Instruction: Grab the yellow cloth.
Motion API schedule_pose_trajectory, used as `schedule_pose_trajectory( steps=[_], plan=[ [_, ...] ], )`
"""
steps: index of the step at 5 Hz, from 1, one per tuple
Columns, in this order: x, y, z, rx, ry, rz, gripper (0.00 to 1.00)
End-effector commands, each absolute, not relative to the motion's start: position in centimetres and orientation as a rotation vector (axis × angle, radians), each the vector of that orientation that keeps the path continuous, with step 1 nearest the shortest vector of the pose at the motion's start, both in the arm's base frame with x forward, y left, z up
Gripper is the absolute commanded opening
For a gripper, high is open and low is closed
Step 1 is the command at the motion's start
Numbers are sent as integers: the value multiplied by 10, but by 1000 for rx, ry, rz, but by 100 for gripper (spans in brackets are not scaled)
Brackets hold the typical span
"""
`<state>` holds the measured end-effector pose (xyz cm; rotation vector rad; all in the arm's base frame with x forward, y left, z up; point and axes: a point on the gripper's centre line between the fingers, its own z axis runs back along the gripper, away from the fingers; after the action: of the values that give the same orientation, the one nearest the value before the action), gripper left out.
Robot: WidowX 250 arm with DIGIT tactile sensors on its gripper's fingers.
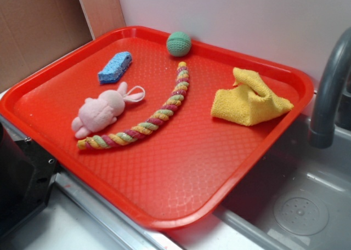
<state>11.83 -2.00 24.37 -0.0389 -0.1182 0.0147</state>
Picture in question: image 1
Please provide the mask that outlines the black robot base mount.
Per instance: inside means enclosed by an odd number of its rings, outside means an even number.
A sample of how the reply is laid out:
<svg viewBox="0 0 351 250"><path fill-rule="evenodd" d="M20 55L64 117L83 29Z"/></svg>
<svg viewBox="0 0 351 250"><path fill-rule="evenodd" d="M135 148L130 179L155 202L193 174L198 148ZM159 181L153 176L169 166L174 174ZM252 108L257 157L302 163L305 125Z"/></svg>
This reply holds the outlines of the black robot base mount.
<svg viewBox="0 0 351 250"><path fill-rule="evenodd" d="M56 172L47 150L1 126L1 239L47 207Z"/></svg>

